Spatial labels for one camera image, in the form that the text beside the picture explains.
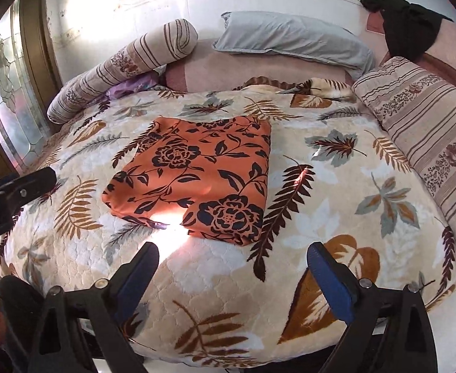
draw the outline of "folded orange fabric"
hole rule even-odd
[[[252,116],[193,123],[157,118],[102,194],[125,220],[246,245],[259,239],[271,125]]]

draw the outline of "window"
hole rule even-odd
[[[50,135],[26,70],[16,0],[0,20],[0,144],[23,174]]]

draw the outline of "white floor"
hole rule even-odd
[[[439,373],[456,372],[456,291],[444,303],[429,313]],[[96,360],[95,366],[99,373],[110,373],[104,361]],[[145,367],[149,373],[217,373],[225,369],[190,367],[183,364],[170,364],[164,361],[146,361]]]

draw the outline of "purple cloth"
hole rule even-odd
[[[138,74],[137,76],[129,78],[128,80],[109,88],[102,95],[99,95],[97,98],[90,101],[86,107],[88,108],[94,104],[99,104],[107,99],[119,99],[136,92],[147,91],[148,89],[155,87],[157,84],[159,84],[159,74],[155,70]]]

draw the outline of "quilted blanket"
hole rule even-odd
[[[397,289],[416,282],[427,307],[451,293],[453,233],[369,110],[271,88],[148,91],[85,109],[45,161],[57,173],[55,189],[26,205],[2,241],[10,273],[43,293],[53,285],[88,288],[154,242],[159,268],[122,331],[137,353],[191,366],[257,366],[338,341],[345,325],[306,268],[314,241],[358,278]],[[110,214],[102,192],[146,144],[152,120],[238,115],[272,125],[255,244],[190,237],[173,224],[154,230]]]

